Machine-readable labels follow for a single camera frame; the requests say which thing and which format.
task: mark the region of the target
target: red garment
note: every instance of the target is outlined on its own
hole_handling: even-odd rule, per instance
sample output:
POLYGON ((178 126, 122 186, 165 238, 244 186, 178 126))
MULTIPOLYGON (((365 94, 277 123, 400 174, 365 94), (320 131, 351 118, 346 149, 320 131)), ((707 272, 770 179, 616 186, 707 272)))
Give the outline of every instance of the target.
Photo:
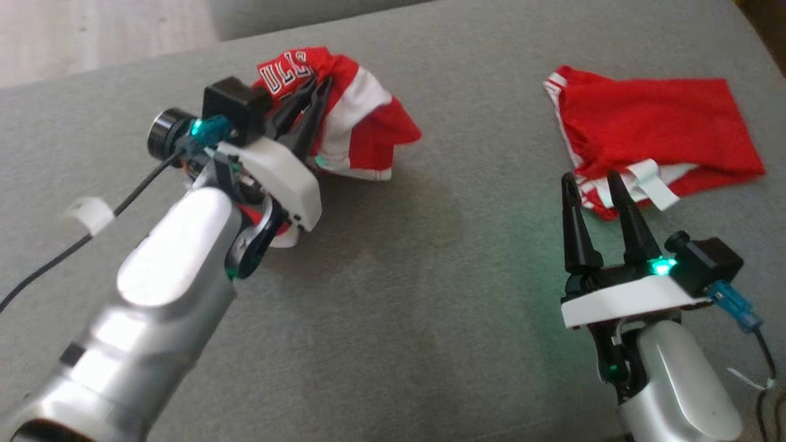
POLYGON ((584 205, 604 219, 616 212, 593 180, 643 160, 654 160, 660 178, 681 197, 765 173, 724 79, 617 81, 561 66, 544 85, 584 205))
POLYGON ((325 119, 314 149, 322 169, 361 179, 388 180, 395 145, 421 137, 399 100, 358 63, 325 47, 288 50, 257 66, 263 87, 278 105, 314 73, 332 76, 325 119))

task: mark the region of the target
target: couch cushion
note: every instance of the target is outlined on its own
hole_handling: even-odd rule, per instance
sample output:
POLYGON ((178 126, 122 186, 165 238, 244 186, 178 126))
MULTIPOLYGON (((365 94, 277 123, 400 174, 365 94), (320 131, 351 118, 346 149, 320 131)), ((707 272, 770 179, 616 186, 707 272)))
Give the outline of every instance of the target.
POLYGON ((427 1, 210 0, 208 5, 216 34, 226 41, 427 1))
MULTIPOLYGON (((154 166, 145 140, 170 106, 294 46, 324 44, 373 72, 424 138, 391 182, 324 176, 324 215, 271 251, 153 429, 150 440, 600 440, 619 431, 592 340, 565 330, 560 176, 570 160, 542 87, 558 65, 614 78, 729 80, 768 175, 645 210, 662 241, 719 236, 747 261, 778 361, 786 315, 780 203, 786 85, 731 2, 444 0, 238 40, 0 90, 0 281, 4 290, 83 234, 57 213, 82 195, 117 204, 154 166)), ((34 388, 114 291, 125 255, 183 193, 164 174, 93 243, 0 315, 0 409, 34 388)), ((621 260, 619 226, 588 215, 621 260)), ((737 406, 763 374, 720 310, 686 326, 737 406)))

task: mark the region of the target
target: camera lens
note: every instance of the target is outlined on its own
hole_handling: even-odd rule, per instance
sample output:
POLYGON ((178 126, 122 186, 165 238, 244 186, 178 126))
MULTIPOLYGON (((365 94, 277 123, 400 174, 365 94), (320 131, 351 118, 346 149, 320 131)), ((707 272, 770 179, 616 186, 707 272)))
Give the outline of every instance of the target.
POLYGON ((174 144, 186 134, 197 118, 177 108, 161 112, 152 122, 148 134, 148 153, 158 160, 166 160, 174 153, 174 144))

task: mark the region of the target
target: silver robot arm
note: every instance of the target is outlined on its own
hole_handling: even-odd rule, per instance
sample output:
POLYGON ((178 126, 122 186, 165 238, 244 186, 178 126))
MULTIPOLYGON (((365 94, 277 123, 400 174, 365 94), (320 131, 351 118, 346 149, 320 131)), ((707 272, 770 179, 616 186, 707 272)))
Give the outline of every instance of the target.
POLYGON ((177 158, 192 189, 126 258, 118 293, 51 378, 0 416, 0 440, 146 439, 235 297, 233 280, 253 273, 282 224, 311 231, 320 219, 305 160, 331 85, 313 78, 266 120, 270 96, 229 77, 205 89, 203 120, 180 109, 156 118, 149 153, 177 158))
POLYGON ((636 442, 736 440, 742 420, 693 336, 662 320, 636 336, 645 387, 619 406, 623 429, 636 442))
POLYGON ((186 194, 51 378, 3 418, 0 440, 144 440, 235 297, 225 260, 240 230, 221 190, 186 194))
MULTIPOLYGON (((565 270, 571 275, 562 298, 565 326, 592 335, 598 374, 616 390, 628 440, 736 440, 740 415, 680 318, 684 309, 723 307, 714 287, 728 286, 742 259, 717 238, 690 241, 685 232, 666 241, 676 256, 664 259, 619 173, 610 173, 608 183, 625 242, 624 264, 615 266, 604 266, 593 247, 573 175, 562 178, 565 270)), ((748 308, 744 302, 724 307, 743 330, 753 330, 761 321, 748 308)))

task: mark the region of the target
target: jersey lettering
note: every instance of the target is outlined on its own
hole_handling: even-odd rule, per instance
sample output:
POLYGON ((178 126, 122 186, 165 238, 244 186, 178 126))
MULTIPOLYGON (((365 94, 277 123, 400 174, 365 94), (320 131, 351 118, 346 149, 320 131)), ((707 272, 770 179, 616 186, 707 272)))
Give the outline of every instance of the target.
POLYGON ((276 72, 281 77, 281 80, 284 81, 284 86, 292 84, 295 81, 295 74, 292 73, 291 70, 287 69, 287 72, 284 72, 284 69, 281 67, 281 62, 276 63, 276 72))
POLYGON ((262 79, 265 80, 267 90, 270 94, 275 95, 281 91, 281 82, 278 81, 276 74, 273 72, 272 65, 262 66, 259 70, 259 74, 262 76, 262 79))
POLYGON ((289 65, 295 69, 295 75, 298 78, 308 77, 311 75, 311 68, 301 65, 302 63, 306 62, 306 53, 302 50, 295 52, 295 58, 297 58, 299 63, 294 62, 291 52, 284 52, 284 58, 286 58, 289 62, 289 65))

